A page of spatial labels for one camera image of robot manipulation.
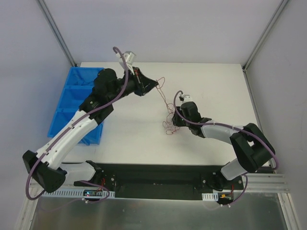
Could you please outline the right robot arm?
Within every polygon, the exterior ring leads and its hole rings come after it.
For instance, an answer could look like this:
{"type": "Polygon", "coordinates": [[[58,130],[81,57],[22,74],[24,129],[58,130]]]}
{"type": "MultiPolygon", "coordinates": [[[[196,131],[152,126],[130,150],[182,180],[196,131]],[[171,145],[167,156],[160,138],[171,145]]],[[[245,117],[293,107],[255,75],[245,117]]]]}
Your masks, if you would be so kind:
{"type": "Polygon", "coordinates": [[[194,102],[176,106],[172,122],[175,126],[189,128],[200,138],[219,140],[233,147],[236,158],[207,180],[207,186],[213,190],[227,189],[235,178],[256,172],[275,156],[275,149],[256,124],[233,127],[214,123],[200,115],[194,102]]]}

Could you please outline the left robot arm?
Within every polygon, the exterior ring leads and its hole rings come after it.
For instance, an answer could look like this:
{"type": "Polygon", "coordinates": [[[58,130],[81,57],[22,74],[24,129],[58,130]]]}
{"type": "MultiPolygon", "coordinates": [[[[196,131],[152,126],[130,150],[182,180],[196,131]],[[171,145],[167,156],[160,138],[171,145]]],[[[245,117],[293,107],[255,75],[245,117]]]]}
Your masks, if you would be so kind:
{"type": "Polygon", "coordinates": [[[28,150],[23,154],[28,178],[33,178],[48,193],[63,184],[82,181],[90,186],[99,185],[102,170],[96,163],[64,164],[63,160],[82,138],[113,112],[113,102],[131,93],[144,96],[157,85],[157,81],[144,76],[138,67],[126,71],[123,78],[118,78],[113,69],[99,71],[92,92],[69,123],[46,145],[35,152],[28,150]]]}

